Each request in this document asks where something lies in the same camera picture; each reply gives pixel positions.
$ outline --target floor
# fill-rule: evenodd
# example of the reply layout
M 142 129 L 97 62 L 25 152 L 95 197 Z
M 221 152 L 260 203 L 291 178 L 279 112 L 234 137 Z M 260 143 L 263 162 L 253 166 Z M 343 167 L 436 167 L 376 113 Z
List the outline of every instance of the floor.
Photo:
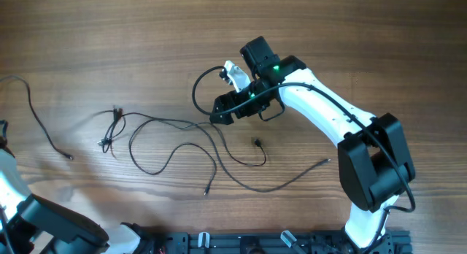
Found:
M 257 117 L 221 126 L 239 159 L 233 176 L 271 188 L 324 159 L 331 162 L 272 193 L 248 191 L 196 147 L 178 150 L 158 176 L 132 163 L 128 140 L 144 118 L 128 116 L 112 152 L 97 142 L 117 105 L 126 112 L 204 121 L 191 101 L 195 79 L 232 60 L 263 35 L 281 57 L 296 55 L 329 88 L 352 104 L 402 123 L 417 178 L 412 214 L 394 212 L 388 227 L 409 229 L 415 253 L 467 249 L 467 10 L 466 0 L 0 0 L 0 74 L 31 84 L 33 105 L 55 144 L 48 144 L 27 104 L 24 85 L 0 85 L 0 117 L 9 148 L 32 191 L 84 214 L 103 227 L 120 221 L 172 231 L 310 231 L 339 229 L 350 200 L 339 183 L 335 147 L 298 112 L 264 123 Z M 215 74 L 198 89 L 200 105 L 231 91 Z M 213 136 L 215 132 L 207 128 Z M 214 137 L 220 146 L 218 136 Z M 171 150 L 195 142 L 212 153 L 199 131 L 149 124 L 134 142 L 147 171 Z M 408 206 L 405 195 L 398 204 Z

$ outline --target hardwood floor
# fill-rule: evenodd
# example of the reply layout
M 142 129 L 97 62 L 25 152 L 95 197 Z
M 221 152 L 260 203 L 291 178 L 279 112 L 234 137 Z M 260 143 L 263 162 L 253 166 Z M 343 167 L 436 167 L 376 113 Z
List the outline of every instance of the hardwood floor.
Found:
M 9 148 L 32 191 L 103 227 L 126 221 L 188 232 L 339 229 L 350 200 L 339 183 L 336 149 L 292 109 L 268 123 L 251 117 L 221 126 L 241 160 L 261 160 L 251 143 L 261 138 L 269 158 L 261 168 L 238 165 L 220 149 L 229 171 L 251 186 L 280 185 L 331 159 L 273 193 L 245 190 L 219 167 L 205 197 L 212 163 L 194 147 L 179 150 L 162 174 L 142 173 L 128 154 L 129 134 L 143 122 L 136 116 L 128 117 L 113 155 L 96 144 L 112 116 L 90 116 L 113 105 L 207 120 L 191 102 L 194 80 L 225 60 L 246 69 L 239 49 L 263 35 L 275 53 L 299 57 L 344 99 L 403 123 L 417 170 L 417 210 L 392 213 L 387 226 L 410 230 L 415 253 L 465 253 L 465 1 L 0 0 L 0 75 L 29 81 L 38 116 L 76 159 L 52 150 L 20 83 L 0 85 L 0 119 L 10 122 Z M 213 74 L 197 97 L 211 109 L 230 90 Z M 182 142 L 213 153 L 202 133 L 155 123 L 139 134 L 134 154 L 156 171 Z M 408 205 L 407 197 L 398 204 Z

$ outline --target wooden floor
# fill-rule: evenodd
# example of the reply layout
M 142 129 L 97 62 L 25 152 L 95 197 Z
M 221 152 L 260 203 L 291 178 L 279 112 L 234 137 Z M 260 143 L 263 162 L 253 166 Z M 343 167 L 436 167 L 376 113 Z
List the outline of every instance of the wooden floor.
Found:
M 400 119 L 417 170 L 417 210 L 394 212 L 388 226 L 410 230 L 415 253 L 465 253 L 466 1 L 0 0 L 0 75 L 30 82 L 38 115 L 76 159 L 49 146 L 19 82 L 0 85 L 0 119 L 10 122 L 9 147 L 32 191 L 105 228 L 126 221 L 188 232 L 339 229 L 350 200 L 336 149 L 294 110 L 268 123 L 252 117 L 221 127 L 242 160 L 260 161 L 251 139 L 263 140 L 269 162 L 261 168 L 238 165 L 220 149 L 229 171 L 251 186 L 280 185 L 332 160 L 273 193 L 245 190 L 219 167 L 205 197 L 212 163 L 194 147 L 178 151 L 162 174 L 142 173 L 128 153 L 129 134 L 143 122 L 136 116 L 113 155 L 96 144 L 112 116 L 91 115 L 113 105 L 207 120 L 191 102 L 193 82 L 225 60 L 246 69 L 239 49 L 263 35 L 279 56 L 296 55 L 344 99 Z M 198 98 L 210 109 L 230 90 L 213 74 Z M 155 171 L 182 142 L 213 152 L 198 131 L 154 123 L 138 136 L 134 154 Z M 398 204 L 408 206 L 407 197 Z

